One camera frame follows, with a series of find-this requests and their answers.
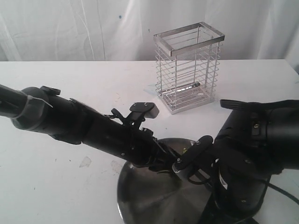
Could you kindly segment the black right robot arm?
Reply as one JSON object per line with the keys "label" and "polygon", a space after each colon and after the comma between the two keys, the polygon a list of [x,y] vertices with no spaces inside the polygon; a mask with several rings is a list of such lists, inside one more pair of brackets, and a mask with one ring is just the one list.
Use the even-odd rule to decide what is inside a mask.
{"label": "black right robot arm", "polygon": [[299,102],[220,105],[231,113],[208,150],[218,159],[214,198],[227,213],[254,212],[272,175],[299,168]]}

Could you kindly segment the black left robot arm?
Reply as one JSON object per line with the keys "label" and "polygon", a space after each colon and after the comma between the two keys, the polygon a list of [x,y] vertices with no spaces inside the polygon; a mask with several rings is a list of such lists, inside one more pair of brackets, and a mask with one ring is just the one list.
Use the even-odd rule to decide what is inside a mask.
{"label": "black left robot arm", "polygon": [[20,129],[47,134],[73,145],[85,144],[131,162],[138,168],[158,172],[170,169],[179,156],[171,147],[141,128],[146,119],[157,117],[154,103],[134,103],[124,117],[117,109],[109,115],[75,99],[60,96],[59,89],[43,86],[21,91],[0,88],[0,114]]}

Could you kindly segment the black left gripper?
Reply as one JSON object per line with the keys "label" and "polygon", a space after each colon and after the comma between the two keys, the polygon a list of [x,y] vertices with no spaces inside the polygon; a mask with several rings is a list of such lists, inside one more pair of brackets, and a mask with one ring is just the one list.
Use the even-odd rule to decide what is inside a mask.
{"label": "black left gripper", "polygon": [[153,172],[171,169],[178,157],[179,153],[155,138],[149,129],[130,130],[128,151],[122,156],[135,167]]}

